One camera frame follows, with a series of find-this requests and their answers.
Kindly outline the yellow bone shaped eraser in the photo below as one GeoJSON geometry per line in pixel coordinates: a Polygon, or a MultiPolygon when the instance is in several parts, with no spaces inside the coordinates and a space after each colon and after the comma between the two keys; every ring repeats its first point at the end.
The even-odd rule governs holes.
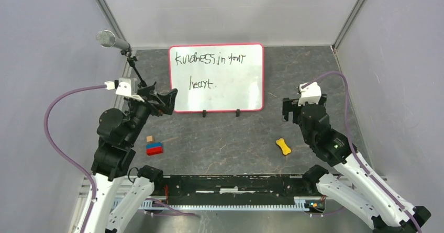
{"type": "Polygon", "coordinates": [[[283,138],[276,140],[275,143],[280,148],[282,155],[287,156],[292,152],[291,148],[286,144],[283,138]]]}

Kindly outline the pink framed whiteboard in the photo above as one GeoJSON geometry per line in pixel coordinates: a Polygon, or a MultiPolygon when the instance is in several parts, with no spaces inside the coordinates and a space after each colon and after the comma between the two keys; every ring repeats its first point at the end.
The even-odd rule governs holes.
{"type": "Polygon", "coordinates": [[[170,85],[177,113],[259,111],[264,47],[259,43],[172,46],[170,85]]]}

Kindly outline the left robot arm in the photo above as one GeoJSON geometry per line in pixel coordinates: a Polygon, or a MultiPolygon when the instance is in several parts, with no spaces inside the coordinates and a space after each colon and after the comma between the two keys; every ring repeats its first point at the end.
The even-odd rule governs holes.
{"type": "Polygon", "coordinates": [[[128,104],[125,112],[118,108],[104,111],[97,128],[98,148],[94,153],[88,198],[91,200],[81,220],[79,232],[121,232],[129,223],[129,215],[136,212],[143,194],[158,195],[164,190],[164,180],[156,175],[142,175],[136,179],[142,186],[118,206],[117,218],[109,213],[112,201],[135,156],[134,144],[150,116],[172,115],[177,89],[165,94],[156,86],[134,88],[126,83],[109,87],[128,104]]]}

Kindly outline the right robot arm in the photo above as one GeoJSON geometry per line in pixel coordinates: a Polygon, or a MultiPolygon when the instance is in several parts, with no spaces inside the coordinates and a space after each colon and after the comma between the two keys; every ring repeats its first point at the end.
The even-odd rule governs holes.
{"type": "Polygon", "coordinates": [[[327,196],[358,216],[373,232],[420,232],[430,219],[424,206],[414,206],[398,195],[365,161],[348,138],[331,127],[326,112],[327,96],[317,103],[299,104],[284,98],[282,115],[301,130],[304,142],[315,155],[348,179],[354,188],[342,184],[325,168],[315,165],[303,174],[306,194],[327,196]]]}

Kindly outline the blue block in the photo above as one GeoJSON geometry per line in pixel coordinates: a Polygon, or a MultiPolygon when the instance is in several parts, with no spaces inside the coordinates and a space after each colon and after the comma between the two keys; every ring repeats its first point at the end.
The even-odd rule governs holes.
{"type": "Polygon", "coordinates": [[[161,142],[154,142],[154,143],[149,143],[146,145],[146,149],[150,150],[150,149],[154,149],[154,148],[162,148],[163,144],[161,142]]]}

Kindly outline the red block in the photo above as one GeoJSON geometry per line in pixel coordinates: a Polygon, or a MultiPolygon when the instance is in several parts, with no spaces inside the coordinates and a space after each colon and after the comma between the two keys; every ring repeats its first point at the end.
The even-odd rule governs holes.
{"type": "Polygon", "coordinates": [[[163,153],[162,147],[154,147],[154,148],[147,148],[146,149],[146,154],[148,156],[153,156],[153,155],[162,154],[162,153],[163,153]]]}

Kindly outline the grey microphone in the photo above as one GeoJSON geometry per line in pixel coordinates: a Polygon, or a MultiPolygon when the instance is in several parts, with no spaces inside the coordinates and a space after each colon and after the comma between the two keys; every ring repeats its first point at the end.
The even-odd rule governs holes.
{"type": "Polygon", "coordinates": [[[123,39],[116,37],[110,30],[102,30],[96,34],[96,40],[104,48],[118,48],[120,50],[130,49],[130,44],[123,39]]]}

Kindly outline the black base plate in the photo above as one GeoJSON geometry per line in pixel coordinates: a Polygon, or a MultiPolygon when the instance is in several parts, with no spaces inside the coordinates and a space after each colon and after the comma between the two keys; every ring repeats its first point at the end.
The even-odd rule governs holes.
{"type": "Polygon", "coordinates": [[[292,205],[296,197],[321,194],[301,175],[165,175],[152,196],[164,196],[170,206],[292,205]]]}

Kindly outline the aluminium rail frame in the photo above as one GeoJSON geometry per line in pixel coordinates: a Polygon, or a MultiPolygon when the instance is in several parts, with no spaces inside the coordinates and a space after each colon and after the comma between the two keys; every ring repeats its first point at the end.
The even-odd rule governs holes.
{"type": "Polygon", "coordinates": [[[380,209],[357,187],[336,175],[162,175],[129,176],[109,181],[94,176],[73,232],[123,232],[136,212],[151,216],[188,215],[209,211],[291,211],[323,217],[320,198],[326,196],[362,219],[372,230],[383,225],[380,209]]]}

